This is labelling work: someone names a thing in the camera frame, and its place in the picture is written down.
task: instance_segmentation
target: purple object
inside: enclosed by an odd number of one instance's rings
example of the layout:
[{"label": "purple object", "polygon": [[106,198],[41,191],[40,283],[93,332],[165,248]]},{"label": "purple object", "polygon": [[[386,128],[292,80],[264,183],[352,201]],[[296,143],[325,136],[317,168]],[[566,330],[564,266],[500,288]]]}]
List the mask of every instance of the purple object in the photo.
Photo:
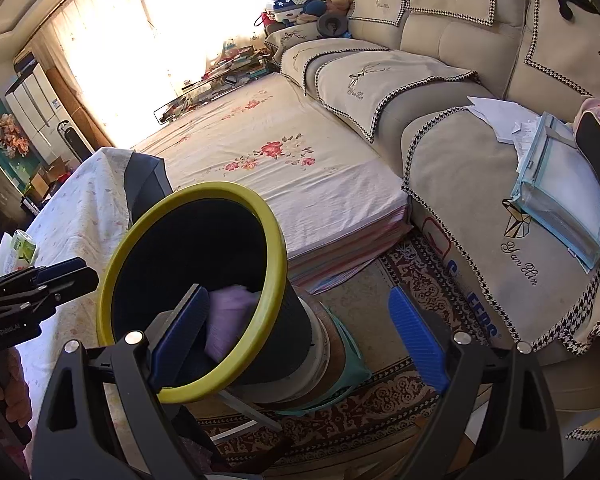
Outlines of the purple object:
[{"label": "purple object", "polygon": [[234,348],[260,299],[259,292],[232,285],[209,293],[205,353],[215,362],[222,361]]}]

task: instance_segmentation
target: metal screw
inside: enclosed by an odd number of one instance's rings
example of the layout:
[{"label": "metal screw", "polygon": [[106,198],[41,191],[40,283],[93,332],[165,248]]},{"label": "metal screw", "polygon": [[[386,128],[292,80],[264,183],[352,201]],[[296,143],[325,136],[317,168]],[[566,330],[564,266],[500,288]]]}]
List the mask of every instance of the metal screw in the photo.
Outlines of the metal screw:
[{"label": "metal screw", "polygon": [[144,336],[142,335],[142,332],[134,330],[133,332],[129,332],[127,335],[125,335],[125,343],[128,345],[137,345],[142,341],[143,337]]},{"label": "metal screw", "polygon": [[77,342],[75,339],[71,339],[71,341],[67,341],[66,344],[64,345],[64,351],[67,352],[68,354],[72,354],[78,348],[80,348],[80,343]]},{"label": "metal screw", "polygon": [[518,341],[518,344],[516,345],[516,349],[521,354],[531,354],[531,352],[533,351],[533,349],[531,348],[531,345],[529,343],[527,343],[526,341]]},{"label": "metal screw", "polygon": [[454,341],[459,345],[468,345],[471,342],[471,336],[467,332],[456,332]]}]

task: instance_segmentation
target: sofa backrest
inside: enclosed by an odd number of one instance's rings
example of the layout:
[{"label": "sofa backrest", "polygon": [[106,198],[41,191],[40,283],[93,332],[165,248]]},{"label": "sofa backrest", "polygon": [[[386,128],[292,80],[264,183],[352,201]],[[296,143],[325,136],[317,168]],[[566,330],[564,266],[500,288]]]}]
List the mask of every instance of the sofa backrest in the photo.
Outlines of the sofa backrest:
[{"label": "sofa backrest", "polygon": [[351,0],[349,32],[356,40],[398,50],[407,15],[406,0]]},{"label": "sofa backrest", "polygon": [[526,0],[407,0],[400,49],[475,70],[497,98],[506,94]]},{"label": "sofa backrest", "polygon": [[529,0],[526,25],[507,99],[573,121],[586,95],[600,98],[600,16],[557,0]]}]

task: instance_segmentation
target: paper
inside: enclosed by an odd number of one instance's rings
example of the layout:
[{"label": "paper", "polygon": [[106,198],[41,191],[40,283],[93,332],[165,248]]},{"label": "paper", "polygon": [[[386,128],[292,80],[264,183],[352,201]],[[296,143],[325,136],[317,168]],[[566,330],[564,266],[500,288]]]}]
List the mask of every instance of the paper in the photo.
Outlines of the paper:
[{"label": "paper", "polygon": [[537,129],[538,120],[527,121],[526,123],[519,124],[518,130],[511,134],[516,155],[518,156],[518,166],[516,168],[518,173],[524,167],[526,154],[531,149],[531,143],[534,141]]},{"label": "paper", "polygon": [[469,97],[468,99],[474,105],[467,109],[493,128],[498,142],[513,144],[512,133],[520,129],[520,124],[537,121],[540,118],[538,114],[511,101],[482,97]]}]

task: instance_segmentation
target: human hand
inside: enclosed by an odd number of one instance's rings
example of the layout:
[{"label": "human hand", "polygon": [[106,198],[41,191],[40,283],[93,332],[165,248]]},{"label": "human hand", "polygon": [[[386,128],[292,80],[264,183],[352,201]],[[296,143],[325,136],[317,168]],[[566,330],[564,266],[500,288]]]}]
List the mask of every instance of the human hand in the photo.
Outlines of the human hand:
[{"label": "human hand", "polygon": [[8,350],[7,367],[10,375],[9,383],[5,389],[0,387],[0,400],[7,403],[5,418],[7,422],[17,422],[21,428],[24,428],[32,417],[31,399],[29,386],[24,381],[20,354],[15,348]]}]

